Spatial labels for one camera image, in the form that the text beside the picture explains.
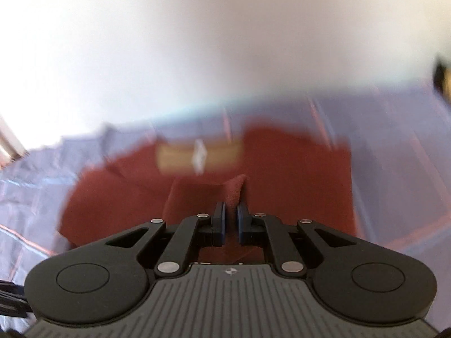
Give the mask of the beige floral curtain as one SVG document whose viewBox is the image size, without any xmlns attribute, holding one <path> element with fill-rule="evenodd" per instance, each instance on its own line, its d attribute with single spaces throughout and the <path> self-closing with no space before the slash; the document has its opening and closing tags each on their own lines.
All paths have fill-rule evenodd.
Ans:
<svg viewBox="0 0 451 338">
<path fill-rule="evenodd" d="M 0 145 L 1 168 L 21 159 L 28 153 L 3 119 L 0 120 Z"/>
</svg>

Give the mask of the dark red knit sweater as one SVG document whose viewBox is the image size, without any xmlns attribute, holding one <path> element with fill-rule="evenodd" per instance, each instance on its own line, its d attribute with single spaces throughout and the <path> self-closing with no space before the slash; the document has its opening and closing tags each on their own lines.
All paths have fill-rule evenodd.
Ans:
<svg viewBox="0 0 451 338">
<path fill-rule="evenodd" d="M 273 214 L 286 224 L 310 218 L 355 235 L 351 153 L 308 134 L 277 127 L 246 128 L 234 142 L 206 145 L 203 173 L 191 164 L 193 146 L 163 141 L 86 170 L 63 211 L 59 231 L 72 246 L 101 240 L 153 218 L 169 225 L 227 207 L 226 244 L 205 248 L 204 262 L 259 262 L 261 252 L 238 243 L 236 209 Z"/>
</svg>

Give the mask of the blue plaid bed sheet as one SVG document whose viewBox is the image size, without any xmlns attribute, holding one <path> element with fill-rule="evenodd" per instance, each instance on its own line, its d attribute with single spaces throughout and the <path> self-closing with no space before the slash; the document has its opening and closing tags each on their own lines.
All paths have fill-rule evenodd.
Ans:
<svg viewBox="0 0 451 338">
<path fill-rule="evenodd" d="M 252 119 L 348 141 L 364 236 L 433 270 L 438 292 L 428 319 L 440 329 L 450 326 L 450 109 L 423 89 L 263 102 L 130 130 L 109 126 L 97 135 L 34 150 L 1 170 L 1 278 L 22 284 L 35 264 L 66 249 L 57 233 L 60 212 L 86 167 L 155 137 L 237 136 Z"/>
</svg>

